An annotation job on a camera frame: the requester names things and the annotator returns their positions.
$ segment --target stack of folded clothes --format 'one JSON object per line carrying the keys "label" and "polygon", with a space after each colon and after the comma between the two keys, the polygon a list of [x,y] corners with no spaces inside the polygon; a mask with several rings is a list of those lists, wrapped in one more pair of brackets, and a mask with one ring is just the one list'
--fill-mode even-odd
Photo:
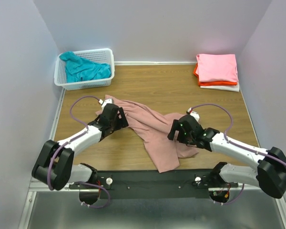
{"label": "stack of folded clothes", "polygon": [[199,54],[194,75],[200,88],[239,92],[236,58],[234,54]]}

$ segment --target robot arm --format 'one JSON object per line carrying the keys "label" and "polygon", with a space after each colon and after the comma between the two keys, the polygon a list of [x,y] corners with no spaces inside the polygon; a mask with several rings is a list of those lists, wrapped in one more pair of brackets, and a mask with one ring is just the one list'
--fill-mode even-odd
{"label": "robot arm", "polygon": [[[96,184],[97,170],[87,164],[73,165],[73,159],[84,149],[102,141],[116,130],[127,127],[123,109],[113,104],[112,99],[102,103],[103,112],[88,127],[79,133],[58,142],[47,141],[32,170],[32,176],[47,184],[49,165],[54,152],[61,147],[56,162],[51,168],[51,185],[55,190],[62,189],[67,183],[87,182]],[[260,187],[265,193],[281,198],[286,191],[286,167],[271,158],[252,153],[258,151],[271,155],[286,163],[284,153],[273,147],[271,150],[258,148],[226,137],[218,130],[203,129],[198,123],[199,115],[188,112],[179,120],[174,120],[168,139],[208,151],[216,151],[244,162],[248,166],[234,166],[220,162],[212,172],[197,183],[201,187],[222,187],[226,183],[243,183]]]}
{"label": "robot arm", "polygon": [[220,187],[224,183],[236,182],[260,187],[266,194],[274,198],[281,198],[285,193],[286,167],[271,157],[264,156],[270,155],[286,163],[286,157],[280,149],[273,147],[267,150],[250,146],[226,137],[218,130],[203,129],[191,114],[174,120],[168,139],[173,140],[176,131],[179,132],[177,141],[181,143],[211,152],[216,151],[249,165],[248,167],[234,166],[220,162],[210,175],[200,182],[201,185],[211,183]]}
{"label": "robot arm", "polygon": [[32,177],[47,184],[47,174],[50,160],[54,152],[64,144],[51,168],[51,185],[55,190],[62,189],[67,183],[95,183],[97,170],[87,164],[73,165],[73,159],[86,148],[102,141],[114,131],[127,127],[124,111],[113,104],[112,99],[102,104],[103,112],[95,120],[88,123],[87,128],[58,142],[49,140],[44,145],[32,170]]}

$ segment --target white plastic basket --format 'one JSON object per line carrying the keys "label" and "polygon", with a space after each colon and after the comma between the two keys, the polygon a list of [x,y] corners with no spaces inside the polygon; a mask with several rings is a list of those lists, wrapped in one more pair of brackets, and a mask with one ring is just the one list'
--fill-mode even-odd
{"label": "white plastic basket", "polygon": [[62,86],[66,90],[77,90],[90,87],[109,86],[111,84],[111,80],[114,77],[114,60],[111,49],[94,49],[94,50],[77,51],[74,52],[74,54],[93,62],[110,64],[111,76],[107,79],[67,83],[67,75],[65,72],[66,64],[58,56],[54,71],[54,83],[57,86]]}

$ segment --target white enclosure wall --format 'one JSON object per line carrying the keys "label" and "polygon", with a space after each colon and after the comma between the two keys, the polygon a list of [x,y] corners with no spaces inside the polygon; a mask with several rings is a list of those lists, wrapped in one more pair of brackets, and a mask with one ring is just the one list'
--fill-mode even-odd
{"label": "white enclosure wall", "polygon": [[240,54],[271,0],[34,0],[61,52],[111,48],[116,61]]}
{"label": "white enclosure wall", "polygon": [[58,49],[31,0],[0,0],[0,229],[18,228],[60,88]]}
{"label": "white enclosure wall", "polygon": [[272,1],[238,63],[260,145],[286,155],[286,0]]}

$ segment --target wood grain surface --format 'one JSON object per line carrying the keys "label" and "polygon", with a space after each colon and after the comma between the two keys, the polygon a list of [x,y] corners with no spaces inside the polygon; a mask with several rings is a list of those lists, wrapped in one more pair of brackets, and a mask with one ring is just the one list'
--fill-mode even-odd
{"label": "wood grain surface", "polygon": [[[200,89],[193,76],[192,65],[116,66],[115,77],[108,87],[66,91],[55,140],[65,139],[83,129],[82,124],[71,119],[70,106],[78,98],[95,95],[101,99],[105,94],[118,99],[136,101],[162,114],[186,110],[198,104],[215,103],[225,107],[234,118],[234,126],[228,135],[250,145],[257,145],[249,116],[241,93]],[[92,98],[81,100],[73,109],[75,117],[90,122],[96,118],[100,105]],[[197,108],[203,128],[212,127],[224,131],[230,124],[228,115],[217,107]],[[234,158],[199,149],[199,154],[180,159],[179,168],[213,168],[226,161],[242,165]],[[136,133],[125,128],[95,144],[74,159],[74,164],[84,162],[98,170],[155,169],[145,151],[143,141]]]}

